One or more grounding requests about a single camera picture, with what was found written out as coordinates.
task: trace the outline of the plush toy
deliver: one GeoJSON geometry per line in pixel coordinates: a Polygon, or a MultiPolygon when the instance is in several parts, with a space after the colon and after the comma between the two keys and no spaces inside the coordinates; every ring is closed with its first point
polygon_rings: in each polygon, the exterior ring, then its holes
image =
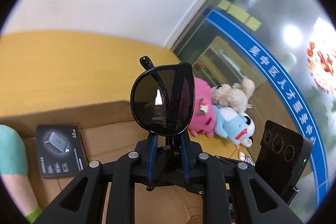
{"type": "Polygon", "coordinates": [[[251,117],[247,115],[246,113],[243,113],[243,116],[246,118],[247,122],[247,137],[242,138],[240,140],[240,144],[244,145],[245,147],[251,147],[253,143],[253,138],[252,135],[254,134],[255,131],[255,125],[254,122],[252,121],[251,117]]]}
{"type": "Polygon", "coordinates": [[[232,87],[227,84],[214,86],[212,104],[233,108],[238,114],[246,111],[250,105],[248,100],[253,95],[255,85],[252,80],[244,78],[241,84],[235,83],[232,87]]]}
{"type": "Polygon", "coordinates": [[[22,139],[13,128],[0,124],[0,177],[18,209],[33,223],[41,209],[27,175],[26,149],[22,139]]]}
{"type": "Polygon", "coordinates": [[[205,133],[210,138],[214,136],[215,123],[216,116],[211,106],[211,87],[204,80],[195,77],[195,107],[188,129],[194,137],[205,133]]]}
{"type": "Polygon", "coordinates": [[[216,114],[215,133],[233,142],[237,148],[240,144],[250,145],[252,141],[250,137],[254,133],[254,123],[251,125],[251,118],[237,114],[231,107],[215,105],[212,107],[216,114]]]}

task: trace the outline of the white plush dog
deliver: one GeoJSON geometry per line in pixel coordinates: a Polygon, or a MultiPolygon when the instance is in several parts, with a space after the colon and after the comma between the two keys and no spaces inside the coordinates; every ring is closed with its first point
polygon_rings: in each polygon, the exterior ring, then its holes
{"type": "Polygon", "coordinates": [[[212,88],[212,104],[233,108],[238,114],[246,111],[248,100],[253,95],[255,85],[252,80],[244,78],[241,84],[232,87],[224,84],[212,88]]]}
{"type": "Polygon", "coordinates": [[[247,115],[246,113],[243,113],[243,116],[247,119],[246,123],[248,125],[247,127],[248,138],[242,138],[240,140],[240,144],[244,145],[245,147],[251,147],[253,143],[252,135],[254,134],[254,131],[255,131],[255,125],[249,115],[247,115]]]}

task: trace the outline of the pink plush toy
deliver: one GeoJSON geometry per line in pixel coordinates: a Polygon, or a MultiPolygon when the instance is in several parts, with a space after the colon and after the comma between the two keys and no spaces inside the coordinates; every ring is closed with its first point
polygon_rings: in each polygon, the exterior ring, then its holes
{"type": "Polygon", "coordinates": [[[188,127],[194,137],[199,133],[205,133],[208,138],[214,136],[216,116],[211,105],[211,96],[211,87],[208,83],[195,77],[195,107],[188,127]]]}

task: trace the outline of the charger image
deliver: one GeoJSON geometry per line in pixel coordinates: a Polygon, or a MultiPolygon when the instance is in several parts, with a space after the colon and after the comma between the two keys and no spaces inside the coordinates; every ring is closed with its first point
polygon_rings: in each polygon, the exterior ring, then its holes
{"type": "Polygon", "coordinates": [[[59,154],[69,152],[69,149],[67,149],[68,142],[54,131],[51,133],[49,139],[44,142],[44,144],[54,146],[58,149],[59,154]]]}

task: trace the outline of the metal screw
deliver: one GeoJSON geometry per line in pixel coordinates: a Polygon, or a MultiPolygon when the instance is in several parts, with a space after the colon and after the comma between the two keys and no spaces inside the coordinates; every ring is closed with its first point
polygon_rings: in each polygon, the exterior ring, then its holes
{"type": "Polygon", "coordinates": [[[139,156],[138,152],[132,151],[128,153],[128,157],[131,159],[135,159],[139,156]]]}
{"type": "Polygon", "coordinates": [[[89,163],[89,166],[90,166],[91,168],[96,168],[96,167],[99,166],[99,161],[98,161],[98,160],[93,160],[93,161],[91,161],[91,162],[89,163]]]}
{"type": "Polygon", "coordinates": [[[201,160],[207,160],[209,158],[209,155],[207,153],[200,153],[198,155],[198,157],[201,159],[201,160]]]}
{"type": "Polygon", "coordinates": [[[245,169],[247,169],[247,167],[248,167],[247,164],[244,163],[244,162],[238,163],[238,168],[239,169],[245,170],[245,169]]]}

